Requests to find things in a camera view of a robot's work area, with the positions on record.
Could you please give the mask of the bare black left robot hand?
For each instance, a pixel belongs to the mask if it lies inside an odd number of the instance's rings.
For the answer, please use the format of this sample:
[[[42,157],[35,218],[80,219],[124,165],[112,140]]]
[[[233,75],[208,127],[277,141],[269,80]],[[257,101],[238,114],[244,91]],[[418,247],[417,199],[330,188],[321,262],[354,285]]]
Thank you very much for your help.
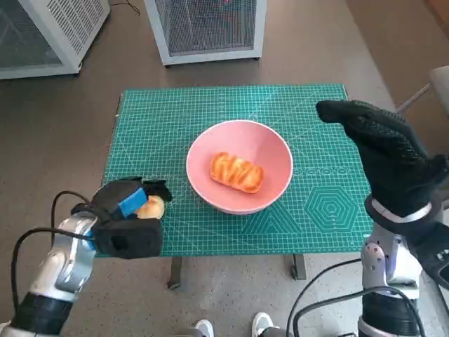
[[[166,203],[173,200],[165,180],[143,177],[121,178],[101,187],[91,204],[108,213],[111,219],[162,219]]]

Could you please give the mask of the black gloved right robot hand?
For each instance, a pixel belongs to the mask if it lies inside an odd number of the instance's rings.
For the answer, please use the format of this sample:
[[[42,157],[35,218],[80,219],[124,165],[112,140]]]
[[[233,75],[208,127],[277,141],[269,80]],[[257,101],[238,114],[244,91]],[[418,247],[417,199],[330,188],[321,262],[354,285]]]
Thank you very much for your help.
[[[393,214],[424,208],[448,178],[448,155],[429,156],[400,115],[358,100],[323,100],[316,111],[322,121],[343,126],[358,148],[373,199]]]

